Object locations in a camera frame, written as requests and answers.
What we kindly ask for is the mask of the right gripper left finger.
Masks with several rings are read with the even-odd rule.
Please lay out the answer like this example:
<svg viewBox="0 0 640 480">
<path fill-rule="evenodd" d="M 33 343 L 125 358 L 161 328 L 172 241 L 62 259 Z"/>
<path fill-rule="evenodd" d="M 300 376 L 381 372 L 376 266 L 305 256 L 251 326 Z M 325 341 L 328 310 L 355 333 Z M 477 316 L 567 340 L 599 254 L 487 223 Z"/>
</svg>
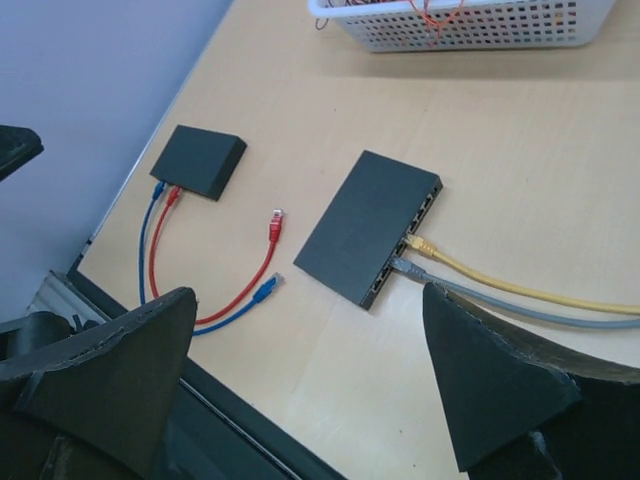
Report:
<svg viewBox="0 0 640 480">
<path fill-rule="evenodd" d="M 195 324 L 177 288 L 72 334 L 65 318 L 1 326 L 1 476 L 151 476 Z"/>
</svg>

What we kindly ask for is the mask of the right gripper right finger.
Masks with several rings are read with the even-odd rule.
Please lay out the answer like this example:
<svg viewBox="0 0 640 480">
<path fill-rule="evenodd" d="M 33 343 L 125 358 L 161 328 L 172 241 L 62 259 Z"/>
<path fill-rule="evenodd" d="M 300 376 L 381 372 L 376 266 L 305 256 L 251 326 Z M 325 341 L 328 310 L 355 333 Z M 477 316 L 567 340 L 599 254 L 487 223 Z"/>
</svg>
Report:
<svg viewBox="0 0 640 480">
<path fill-rule="evenodd" d="M 471 479 L 636 479 L 639 371 L 538 336 L 434 283 L 423 325 Z"/>
</svg>

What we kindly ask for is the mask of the black network switch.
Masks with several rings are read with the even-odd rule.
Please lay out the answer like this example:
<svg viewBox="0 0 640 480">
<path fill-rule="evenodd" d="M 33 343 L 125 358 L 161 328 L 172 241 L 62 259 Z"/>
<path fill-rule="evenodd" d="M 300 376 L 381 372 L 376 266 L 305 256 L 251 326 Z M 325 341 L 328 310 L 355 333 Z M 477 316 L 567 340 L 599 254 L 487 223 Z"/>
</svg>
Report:
<svg viewBox="0 0 640 480">
<path fill-rule="evenodd" d="M 440 176 L 363 151 L 312 230 L 294 265 L 368 310 L 443 189 Z"/>
<path fill-rule="evenodd" d="M 239 136 L 177 125 L 150 175 L 218 201 L 246 148 Z"/>
</svg>

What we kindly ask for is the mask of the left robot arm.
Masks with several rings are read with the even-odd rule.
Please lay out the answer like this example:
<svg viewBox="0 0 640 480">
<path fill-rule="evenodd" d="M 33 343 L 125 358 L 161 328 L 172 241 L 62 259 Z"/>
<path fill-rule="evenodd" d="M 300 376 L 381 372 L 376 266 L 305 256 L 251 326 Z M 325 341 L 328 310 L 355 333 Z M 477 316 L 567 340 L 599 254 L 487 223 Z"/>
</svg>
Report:
<svg viewBox="0 0 640 480">
<path fill-rule="evenodd" d="M 15 171 L 44 151 L 39 135 L 26 127 L 0 126 L 0 180 L 8 178 Z"/>
</svg>

